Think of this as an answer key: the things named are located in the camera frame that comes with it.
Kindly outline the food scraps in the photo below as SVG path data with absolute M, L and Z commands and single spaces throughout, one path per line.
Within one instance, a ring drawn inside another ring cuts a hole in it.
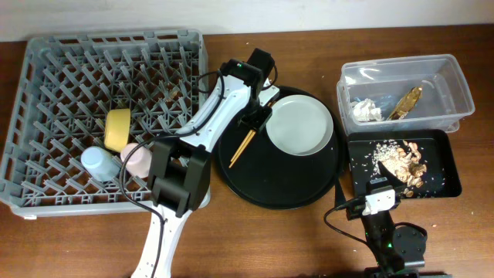
M 421 163 L 422 155 L 416 142 L 403 140 L 386 140 L 378 143 L 372 153 L 374 175 L 380 174 L 378 163 L 382 165 L 399 181 L 406 184 L 402 194 L 407 197 L 417 197 L 417 190 L 425 184 L 423 179 L 428 168 Z

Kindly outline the grey plate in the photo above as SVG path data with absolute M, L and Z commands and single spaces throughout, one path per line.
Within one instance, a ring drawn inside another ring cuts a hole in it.
M 290 95 L 276 101 L 266 125 L 271 142 L 294 156 L 321 151 L 330 142 L 334 123 L 327 107 L 314 97 Z

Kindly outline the white napkin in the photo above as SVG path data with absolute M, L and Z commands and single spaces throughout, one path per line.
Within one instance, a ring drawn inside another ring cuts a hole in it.
M 371 99 L 354 101 L 350 104 L 351 114 L 359 122 L 382 121 L 381 108 L 375 105 Z

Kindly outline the gold snack wrapper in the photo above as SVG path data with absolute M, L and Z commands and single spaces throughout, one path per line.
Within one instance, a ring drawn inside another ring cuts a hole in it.
M 410 111 L 412 111 L 417 104 L 417 102 L 422 97 L 421 86 L 413 87 L 407 94 L 405 94 L 392 110 L 391 114 L 388 116 L 387 120 L 401 120 L 405 118 Z

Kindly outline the pink cup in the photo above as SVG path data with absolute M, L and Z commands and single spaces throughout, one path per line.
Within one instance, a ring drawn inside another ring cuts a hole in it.
M 128 154 L 137 146 L 137 143 L 129 143 L 120 152 L 120 159 L 124 161 Z M 140 147 L 130 157 L 126 169 L 131 175 L 139 178 L 147 178 L 151 167 L 152 153 L 146 147 Z

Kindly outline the yellow bowl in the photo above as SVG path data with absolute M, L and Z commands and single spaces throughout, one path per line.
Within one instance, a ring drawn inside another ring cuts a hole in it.
M 130 109 L 110 110 L 105 124 L 103 141 L 105 148 L 121 152 L 128 144 L 129 133 Z

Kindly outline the light blue cup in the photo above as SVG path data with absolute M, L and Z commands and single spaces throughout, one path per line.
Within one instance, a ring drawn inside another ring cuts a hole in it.
M 115 178 L 120 167 L 113 161 L 110 152 L 101 147 L 88 147 L 81 155 L 81 163 L 97 181 L 105 182 Z

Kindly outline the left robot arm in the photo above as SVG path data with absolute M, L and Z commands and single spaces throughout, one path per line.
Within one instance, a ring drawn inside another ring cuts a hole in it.
M 229 123 L 236 119 L 260 132 L 271 117 L 268 102 L 278 89 L 269 74 L 272 57 L 231 59 L 216 71 L 218 81 L 200 110 L 177 132 L 151 138 L 153 145 L 147 187 L 151 223 L 134 277 L 169 277 L 178 241 L 193 211 L 211 198 L 211 154 Z

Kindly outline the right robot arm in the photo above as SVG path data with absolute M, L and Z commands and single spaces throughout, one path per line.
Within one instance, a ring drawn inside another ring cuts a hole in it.
M 349 220 L 360 219 L 365 243 L 373 253 L 376 267 L 366 268 L 365 277 L 418 277 L 425 265 L 427 232 L 409 222 L 394 222 L 391 210 L 401 203 L 406 184 L 377 163 L 380 177 L 370 180 L 365 195 L 348 202 Z

